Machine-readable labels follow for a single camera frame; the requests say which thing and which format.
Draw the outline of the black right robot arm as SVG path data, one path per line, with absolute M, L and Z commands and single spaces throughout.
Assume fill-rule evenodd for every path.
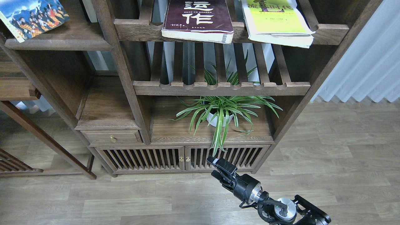
M 206 161 L 216 168 L 211 175 L 240 199 L 240 208 L 257 209 L 260 218 L 271 225 L 327 225 L 331 222 L 328 214 L 300 195 L 294 200 L 284 197 L 274 200 L 262 189 L 260 181 L 248 174 L 238 175 L 237 167 L 227 160 L 209 156 Z

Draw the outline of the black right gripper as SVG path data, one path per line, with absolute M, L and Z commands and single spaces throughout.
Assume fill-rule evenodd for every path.
M 218 171 L 213 171 L 211 176 L 216 178 L 222 187 L 232 192 L 234 196 L 246 203 L 258 202 L 263 192 L 260 181 L 248 174 L 238 175 L 237 167 L 226 159 L 209 156 L 206 161 Z

